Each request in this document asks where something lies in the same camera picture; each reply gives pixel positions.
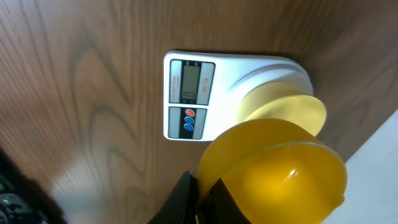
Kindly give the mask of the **yellow measuring scoop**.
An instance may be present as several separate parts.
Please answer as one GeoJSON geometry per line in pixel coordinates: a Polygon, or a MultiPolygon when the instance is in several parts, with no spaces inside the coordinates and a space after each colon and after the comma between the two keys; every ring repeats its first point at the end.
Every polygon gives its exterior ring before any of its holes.
{"type": "Polygon", "coordinates": [[[281,119],[246,121],[203,153],[198,199],[221,180],[251,223],[321,223],[345,201],[341,157],[300,126],[281,119]]]}

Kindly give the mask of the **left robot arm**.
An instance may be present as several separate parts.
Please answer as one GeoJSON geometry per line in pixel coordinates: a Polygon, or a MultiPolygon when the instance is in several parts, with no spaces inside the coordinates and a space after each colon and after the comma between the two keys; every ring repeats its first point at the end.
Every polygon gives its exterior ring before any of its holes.
{"type": "MultiPolygon", "coordinates": [[[[1,223],[65,223],[63,212],[1,153],[1,223]]],[[[198,202],[198,183],[184,172],[150,224],[249,223],[221,179],[198,202]]]]}

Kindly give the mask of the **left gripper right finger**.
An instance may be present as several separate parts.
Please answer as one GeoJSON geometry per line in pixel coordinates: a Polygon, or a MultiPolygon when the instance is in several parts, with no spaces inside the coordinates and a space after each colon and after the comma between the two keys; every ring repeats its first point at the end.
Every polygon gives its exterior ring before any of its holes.
{"type": "Polygon", "coordinates": [[[236,205],[222,179],[216,181],[201,204],[201,222],[204,224],[251,224],[236,205]]]}

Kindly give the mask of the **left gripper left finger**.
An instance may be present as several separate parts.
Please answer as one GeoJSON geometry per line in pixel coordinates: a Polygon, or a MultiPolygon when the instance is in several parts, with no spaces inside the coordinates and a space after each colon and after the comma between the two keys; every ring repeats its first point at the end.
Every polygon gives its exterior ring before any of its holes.
{"type": "Polygon", "coordinates": [[[186,171],[148,224],[196,224],[197,199],[197,180],[186,171]]]}

